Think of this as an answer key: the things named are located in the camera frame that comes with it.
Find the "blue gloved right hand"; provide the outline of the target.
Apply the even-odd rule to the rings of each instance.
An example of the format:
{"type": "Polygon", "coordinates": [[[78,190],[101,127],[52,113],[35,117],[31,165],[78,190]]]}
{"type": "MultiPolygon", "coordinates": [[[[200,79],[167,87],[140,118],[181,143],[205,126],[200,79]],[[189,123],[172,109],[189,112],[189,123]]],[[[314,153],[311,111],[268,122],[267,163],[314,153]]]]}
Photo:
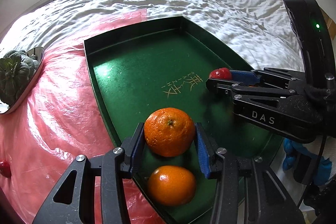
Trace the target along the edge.
{"type": "Polygon", "coordinates": [[[296,182],[322,186],[335,176],[334,138],[326,138],[325,144],[321,137],[307,144],[285,139],[283,147],[286,156],[282,168],[284,171],[292,169],[296,182]]]}

